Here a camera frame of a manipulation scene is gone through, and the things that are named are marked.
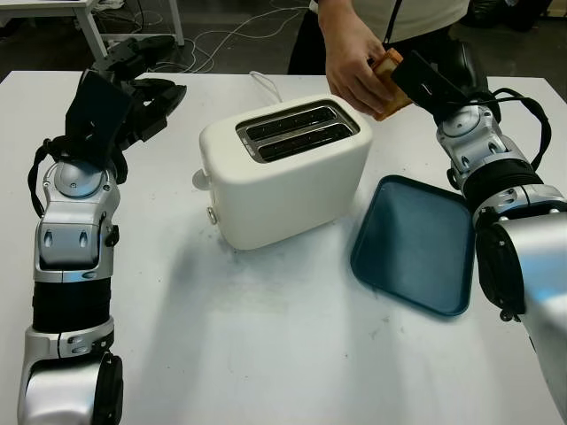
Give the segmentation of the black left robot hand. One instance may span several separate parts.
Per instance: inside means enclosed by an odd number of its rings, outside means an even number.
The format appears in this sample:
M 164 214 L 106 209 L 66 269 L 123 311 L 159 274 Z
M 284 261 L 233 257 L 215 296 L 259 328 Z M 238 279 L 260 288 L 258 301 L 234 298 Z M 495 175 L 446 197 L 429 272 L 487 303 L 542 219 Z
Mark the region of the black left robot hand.
M 116 141 L 123 151 L 138 141 L 148 141 L 163 130 L 167 126 L 167 117 L 187 94 L 184 85 L 142 76 L 157 65 L 174 45 L 175 39 L 171 35 L 155 35 L 140 40 L 129 37 L 115 44 L 104 58 L 91 67 L 133 100 Z

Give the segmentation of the person's right hand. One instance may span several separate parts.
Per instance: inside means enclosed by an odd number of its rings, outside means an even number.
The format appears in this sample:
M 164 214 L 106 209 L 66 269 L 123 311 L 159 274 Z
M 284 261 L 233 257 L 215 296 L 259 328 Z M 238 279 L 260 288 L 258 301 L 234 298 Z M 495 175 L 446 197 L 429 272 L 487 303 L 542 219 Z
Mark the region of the person's right hand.
M 369 64 L 370 59 L 376 62 L 385 55 L 380 40 L 372 33 L 341 33 L 325 40 L 325 47 L 325 71 L 331 93 L 359 112 L 384 112 L 393 96 Z

